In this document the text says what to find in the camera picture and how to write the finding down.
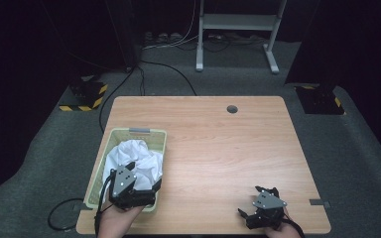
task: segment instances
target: wooden table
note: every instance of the wooden table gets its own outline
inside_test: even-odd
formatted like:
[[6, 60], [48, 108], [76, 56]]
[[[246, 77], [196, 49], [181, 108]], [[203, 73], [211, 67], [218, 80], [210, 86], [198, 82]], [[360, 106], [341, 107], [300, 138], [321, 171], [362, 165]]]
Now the wooden table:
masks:
[[[237, 107], [236, 113], [227, 107]], [[114, 100], [91, 180], [110, 130], [167, 131], [156, 211], [141, 213], [128, 234], [259, 234], [237, 208], [253, 214], [255, 185], [276, 187], [306, 234], [327, 233], [318, 190], [284, 100], [278, 96], [124, 96]], [[95, 210], [76, 229], [94, 233]]]

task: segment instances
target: table hole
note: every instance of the table hole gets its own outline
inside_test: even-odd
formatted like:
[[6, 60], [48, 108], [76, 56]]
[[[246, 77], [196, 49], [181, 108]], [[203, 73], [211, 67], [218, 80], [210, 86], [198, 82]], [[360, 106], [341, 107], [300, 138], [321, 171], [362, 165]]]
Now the table hole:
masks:
[[234, 105], [229, 105], [229, 106], [227, 107], [227, 111], [228, 111], [229, 113], [232, 113], [232, 114], [236, 113], [237, 110], [238, 110], [237, 107], [234, 106]]

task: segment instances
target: robotic hand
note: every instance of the robotic hand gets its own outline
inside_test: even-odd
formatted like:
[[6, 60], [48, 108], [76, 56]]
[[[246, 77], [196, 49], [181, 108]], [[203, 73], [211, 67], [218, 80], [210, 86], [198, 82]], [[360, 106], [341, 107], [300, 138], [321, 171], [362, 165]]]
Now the robotic hand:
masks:
[[112, 171], [112, 181], [109, 187], [109, 200], [115, 206], [126, 209], [135, 206], [154, 205], [156, 192], [160, 189], [162, 180], [158, 180], [149, 190], [136, 190], [134, 184], [136, 176], [132, 173], [135, 163], [119, 166]]
[[272, 227], [277, 229], [284, 218], [284, 206], [287, 203], [281, 200], [276, 188], [267, 189], [260, 186], [255, 186], [260, 192], [253, 205], [257, 207], [253, 215], [248, 215], [240, 208], [240, 215], [246, 220], [246, 226], [249, 229]]

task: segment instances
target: black wire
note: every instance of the black wire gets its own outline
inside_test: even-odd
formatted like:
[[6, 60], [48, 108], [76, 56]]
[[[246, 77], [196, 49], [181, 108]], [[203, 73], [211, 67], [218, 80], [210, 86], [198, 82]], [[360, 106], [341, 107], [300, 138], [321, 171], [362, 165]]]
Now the black wire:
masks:
[[[123, 52], [123, 49], [122, 49], [122, 44], [120, 43], [120, 37], [119, 37], [119, 33], [117, 32], [117, 27], [116, 27], [116, 24], [114, 23], [114, 20], [113, 20], [113, 16], [110, 12], [110, 7], [109, 7], [109, 4], [107, 3], [107, 0], [104, 1], [104, 4], [106, 5], [106, 9], [107, 9], [107, 12], [109, 14], [109, 17], [110, 17], [110, 22], [112, 24], [112, 27], [113, 27], [113, 31], [114, 31], [114, 34], [116, 36], [116, 41], [117, 41], [117, 45], [119, 47], [119, 50], [120, 52]], [[121, 57], [123, 57], [123, 60], [124, 61], [127, 61], [125, 59], [125, 57], [123, 56], [123, 54], [121, 54]]]
[[54, 224], [52, 224], [52, 215], [54, 214], [54, 212], [55, 212], [60, 206], [64, 205], [64, 204], [67, 203], [67, 202], [74, 201], [74, 200], [83, 201], [83, 198], [71, 198], [71, 199], [62, 201], [62, 202], [60, 202], [58, 205], [56, 205], [56, 206], [51, 210], [51, 212], [50, 212], [49, 215], [48, 215], [48, 225], [49, 225], [49, 227], [51, 227], [52, 229], [57, 230], [57, 231], [67, 231], [67, 230], [70, 230], [70, 229], [72, 229], [72, 228], [74, 228], [74, 227], [76, 226], [76, 222], [75, 222], [75, 224], [73, 224], [73, 225], [71, 225], [71, 226], [65, 226], [65, 227], [57, 227], [57, 226], [55, 226]]
[[282, 222], [292, 225], [297, 230], [300, 237], [305, 238], [305, 233], [303, 232], [302, 227], [300, 227], [300, 225], [298, 223], [296, 223], [292, 220], [289, 220], [289, 219], [283, 219]]
[[170, 65], [167, 65], [167, 64], [163, 64], [163, 63], [159, 63], [159, 62], [151, 62], [151, 61], [145, 61], [145, 60], [142, 60], [141, 59], [141, 62], [144, 62], [144, 63], [149, 63], [149, 64], [155, 64], [155, 65], [161, 65], [161, 66], [165, 66], [165, 67], [168, 67], [168, 68], [171, 68], [172, 70], [178, 72], [187, 82], [188, 82], [188, 85], [190, 86], [190, 89], [192, 90], [193, 92], [193, 95], [197, 96], [196, 95], [196, 92], [194, 91], [193, 89], [193, 86], [191, 85], [191, 82], [188, 80], [188, 78], [183, 74], [181, 73], [179, 70], [177, 70], [176, 68], [170, 66]]
[[135, 70], [135, 67], [132, 68], [131, 72], [129, 72], [129, 74], [125, 77], [125, 79], [123, 79], [123, 81], [107, 96], [106, 100], [104, 100], [103, 104], [101, 105], [101, 108], [100, 108], [100, 114], [98, 116], [98, 122], [100, 124], [100, 129], [101, 129], [101, 132], [104, 133], [104, 128], [103, 128], [103, 125], [101, 124], [101, 114], [103, 112], [103, 108], [104, 108], [104, 105], [106, 104], [106, 102], [108, 101], [108, 99], [113, 95], [113, 93], [119, 89], [119, 87], [121, 87], [123, 85], [123, 83], [126, 82], [126, 80], [128, 80], [128, 78], [132, 75], [132, 73], [134, 72]]
[[293, 220], [289, 215], [287, 215], [286, 213], [284, 213], [284, 215], [287, 217], [287, 219], [289, 220]]
[[101, 211], [101, 213], [103, 213], [104, 211], [106, 211], [108, 208], [112, 207], [113, 206], [113, 203], [111, 203], [109, 206], [107, 206], [106, 208], [104, 208], [104, 210]]
[[98, 208], [97, 208], [97, 212], [95, 212], [95, 216], [94, 216], [94, 232], [95, 232], [95, 236], [97, 236], [97, 237], [98, 237], [98, 231], [100, 229], [101, 215], [103, 214], [103, 212], [105, 210], [107, 210], [108, 208], [110, 208], [113, 205], [113, 204], [111, 204], [110, 206], [106, 207], [104, 210], [101, 210], [101, 206], [103, 205], [104, 193], [106, 192], [106, 187], [111, 182], [113, 177], [115, 176], [115, 173], [116, 172], [113, 170], [110, 171], [110, 175], [107, 177], [106, 181], [103, 184], [103, 187], [101, 188], [100, 200], [98, 200]]
[[181, 47], [179, 47], [179, 46], [176, 46], [176, 48], [178, 48], [178, 49], [180, 49], [180, 50], [182, 50], [182, 51], [190, 52], [190, 51], [194, 51], [194, 50], [196, 50], [197, 46], [195, 46], [194, 48], [191, 48], [191, 49], [185, 49], [185, 48], [181, 48]]
[[138, 66], [139, 70], [141, 71], [141, 84], [139, 86], [139, 91], [141, 93], [141, 96], [145, 96], [145, 76], [144, 76], [144, 69], [142, 69], [140, 66]]
[[208, 51], [208, 52], [211, 52], [211, 53], [219, 53], [219, 52], [222, 52], [224, 51], [225, 49], [227, 49], [228, 47], [231, 46], [231, 41], [228, 39], [228, 38], [225, 38], [227, 40], [227, 45], [225, 45], [224, 48], [221, 48], [219, 50], [210, 50], [209, 48], [207, 47], [203, 47], [204, 50]]
[[[250, 45], [255, 45], [255, 44], [262, 44], [262, 43], [265, 42], [265, 39], [263, 39], [263, 38], [261, 38], [261, 39], [255, 39], [255, 40], [250, 40], [250, 39], [230, 40], [226, 36], [223, 36], [223, 37], [227, 41], [228, 46], [225, 47], [224, 49], [219, 50], [219, 52], [225, 50], [228, 47], [250, 46]], [[213, 44], [219, 45], [219, 44], [223, 44], [224, 40], [210, 40], [209, 42], [213, 43]]]
[[58, 31], [58, 28], [57, 28], [57, 26], [55, 25], [54, 20], [52, 19], [51, 14], [49, 13], [48, 8], [46, 7], [45, 3], [43, 2], [43, 0], [41, 0], [40, 3], [42, 4], [42, 7], [43, 7], [43, 9], [44, 9], [45, 12], [46, 12], [46, 15], [47, 15], [49, 21], [51, 22], [52, 27], [54, 28], [56, 34], [58, 35], [58, 38], [60, 39], [61, 44], [62, 44], [64, 50], [65, 50], [70, 56], [72, 56], [72, 57], [74, 57], [74, 58], [76, 58], [76, 59], [78, 59], [78, 60], [84, 61], [84, 62], [86, 62], [86, 63], [88, 63], [88, 64], [91, 64], [91, 65], [93, 65], [93, 66], [101, 67], [101, 68], [103, 68], [103, 69], [108, 69], [108, 70], [116, 70], [116, 69], [114, 69], [114, 68], [110, 68], [110, 67], [102, 66], [102, 65], [99, 65], [99, 64], [97, 64], [97, 63], [88, 61], [88, 60], [83, 59], [83, 58], [81, 58], [81, 57], [75, 55], [74, 53], [70, 52], [70, 51], [67, 49], [67, 46], [66, 46], [66, 44], [64, 43], [64, 39], [62, 38], [61, 33]]

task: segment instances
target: human hand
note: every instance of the human hand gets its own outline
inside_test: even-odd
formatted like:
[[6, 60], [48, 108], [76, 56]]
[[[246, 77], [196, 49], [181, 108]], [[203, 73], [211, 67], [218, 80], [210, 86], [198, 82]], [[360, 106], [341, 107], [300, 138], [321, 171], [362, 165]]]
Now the human hand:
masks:
[[105, 210], [101, 214], [98, 238], [123, 237], [144, 207], [145, 206], [137, 206], [122, 210], [111, 205], [106, 200], [103, 204], [103, 210]]
[[[289, 217], [289, 212], [286, 207], [284, 207], [284, 213]], [[268, 238], [301, 238], [294, 226], [284, 222], [281, 223], [277, 230], [274, 230], [271, 227], [265, 227], [264, 231]]]

